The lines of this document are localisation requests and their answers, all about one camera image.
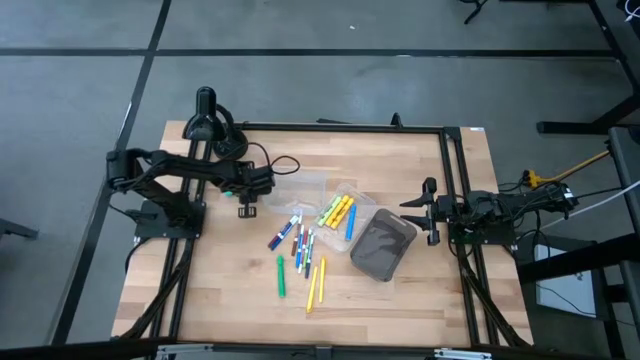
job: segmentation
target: white cable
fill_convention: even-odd
[[[604,199],[604,200],[600,201],[600,202],[599,202],[599,203],[597,203],[597,204],[593,204],[593,205],[591,205],[591,206],[587,206],[587,207],[586,207],[586,208],[584,208],[584,209],[581,209],[581,210],[578,210],[578,211],[576,211],[576,212],[573,212],[573,213],[569,214],[569,219],[571,219],[572,217],[574,217],[574,216],[576,216],[576,215],[580,215],[580,214],[582,214],[583,212],[589,211],[589,210],[591,210],[591,209],[595,209],[595,208],[597,208],[597,207],[598,207],[598,206],[600,206],[600,205],[604,205],[604,204],[608,203],[609,201],[611,201],[611,200],[613,200],[613,199],[615,199],[615,198],[617,198],[617,197],[619,197],[619,196],[624,195],[626,192],[629,192],[629,191],[633,190],[633,188],[635,188],[635,187],[636,187],[636,186],[638,186],[638,185],[640,185],[640,180],[636,181],[636,182],[635,182],[635,183],[633,183],[631,186],[626,187],[624,190],[620,191],[619,193],[617,193],[617,194],[615,194],[615,195],[612,195],[612,196],[610,196],[609,198],[607,198],[607,199]],[[560,223],[560,222],[562,222],[562,221],[564,221],[564,218],[560,218],[560,219],[558,219],[558,220],[556,220],[556,221],[552,221],[552,222],[548,223],[547,225],[545,225],[545,226],[541,227],[541,228],[540,228],[540,230],[550,228],[551,226],[553,226],[553,225],[555,225],[555,224],[557,224],[557,223]]]
[[[631,0],[627,0],[624,3],[624,11],[627,13],[627,15],[629,15],[629,16],[627,16],[627,19],[625,20],[626,22],[631,21],[631,19],[633,19],[634,17],[640,18],[640,15],[636,14],[638,12],[638,10],[640,10],[640,6],[638,6],[635,10],[633,10],[633,12],[631,12],[631,11],[629,11],[629,2],[630,1]]]

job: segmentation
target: clear plastic container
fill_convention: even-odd
[[[274,166],[277,172],[293,167]],[[274,175],[276,186],[271,194],[261,196],[262,202],[278,214],[317,216],[324,206],[327,174],[321,171],[299,170],[289,175]]]
[[[340,222],[340,225],[333,230],[327,225],[318,226],[318,221],[322,218],[322,216],[329,210],[331,204],[333,203],[333,199],[337,196],[348,195],[354,199],[354,204],[357,206],[356,208],[356,218],[353,223],[353,234],[351,236],[351,240],[346,240],[347,234],[347,224],[349,223],[349,213],[345,215],[345,217]],[[377,209],[376,202],[373,201],[367,195],[364,195],[358,192],[353,186],[342,183],[338,185],[336,192],[329,199],[328,203],[325,204],[322,211],[318,214],[318,216],[313,221],[313,225],[311,225],[311,230],[316,234],[316,239],[320,239],[320,241],[329,245],[332,249],[338,252],[346,252],[353,246],[356,242],[355,240],[359,238],[360,232],[364,229],[364,227],[369,223],[373,214]]]

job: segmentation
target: green marker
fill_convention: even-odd
[[[336,197],[333,198],[333,203],[331,203],[331,207],[329,208],[329,210],[327,210],[324,216],[320,220],[318,220],[318,226],[322,226],[325,222],[327,222],[327,219],[329,219],[329,216],[331,216],[333,210],[335,210],[336,206],[340,204],[340,200],[342,200],[342,196],[339,195],[336,195]]]
[[[284,258],[278,255],[278,295],[285,297],[287,295],[284,288]]]

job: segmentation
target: yellow marker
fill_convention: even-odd
[[[320,302],[324,300],[324,268],[327,266],[327,259],[323,256],[320,265]]]
[[[309,289],[309,300],[307,300],[307,314],[313,310],[313,293],[316,289],[316,278],[318,277],[318,267],[313,268],[313,279],[311,279],[311,289]]]
[[[325,223],[327,226],[330,226],[331,224],[333,224],[333,220],[336,219],[336,217],[338,216],[338,213],[340,212],[340,210],[342,210],[342,208],[344,207],[344,205],[348,201],[349,201],[349,196],[345,195],[345,196],[342,197],[342,200],[340,200],[340,204],[338,204],[338,206],[336,206],[336,209],[333,210],[333,212],[331,213],[331,215],[327,219],[327,222]]]
[[[331,223],[331,228],[333,230],[335,230],[338,227],[338,225],[340,225],[342,218],[347,214],[347,211],[349,211],[349,208],[351,207],[351,205],[353,205],[353,198],[347,201],[347,204],[342,208],[342,210],[340,210],[340,213],[338,214],[338,216],[336,216],[335,220],[333,220],[333,223]]]

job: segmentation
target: plastic bin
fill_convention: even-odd
[[[336,196],[344,196],[349,195],[354,199],[354,204],[357,206],[356,208],[356,219],[353,224],[353,234],[351,240],[346,240],[347,234],[347,224],[349,222],[349,214],[342,219],[342,222],[338,227],[333,230],[327,225],[318,226],[318,221],[322,218],[322,215],[326,213],[331,207],[331,203]],[[376,202],[373,201],[370,197],[358,192],[353,186],[342,183],[338,185],[336,192],[329,201],[325,204],[324,208],[318,216],[313,221],[313,225],[311,225],[311,230],[316,234],[316,239],[319,239],[323,243],[327,244],[330,248],[334,249],[337,252],[346,252],[353,246],[360,236],[360,232],[367,225],[369,220],[373,217],[377,206]]]
[[[358,236],[351,262],[378,281],[389,281],[418,231],[387,209],[378,210]]]
[[[286,172],[290,167],[273,167]],[[262,196],[262,202],[278,214],[317,216],[324,206],[327,174],[321,171],[299,170],[289,175],[274,175],[276,186],[271,194]]]

